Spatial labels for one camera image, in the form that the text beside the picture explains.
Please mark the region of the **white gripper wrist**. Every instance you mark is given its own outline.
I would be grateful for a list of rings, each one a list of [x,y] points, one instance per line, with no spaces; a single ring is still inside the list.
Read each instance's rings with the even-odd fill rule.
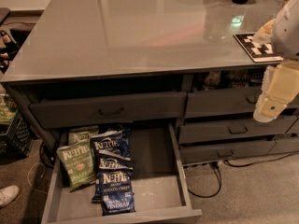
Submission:
[[[253,36],[259,44],[273,43],[275,19],[265,23]],[[299,62],[287,60],[276,67],[268,65],[263,73],[262,93],[258,98],[253,118],[258,122],[276,119],[299,94]]]

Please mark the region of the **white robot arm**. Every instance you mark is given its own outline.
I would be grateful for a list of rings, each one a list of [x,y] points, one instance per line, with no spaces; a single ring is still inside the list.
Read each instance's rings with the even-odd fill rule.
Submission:
[[[253,118],[266,123],[276,119],[299,94],[299,0],[285,0],[276,17],[255,33],[253,41],[270,43],[283,57],[276,67],[266,67],[262,93],[255,105]]]

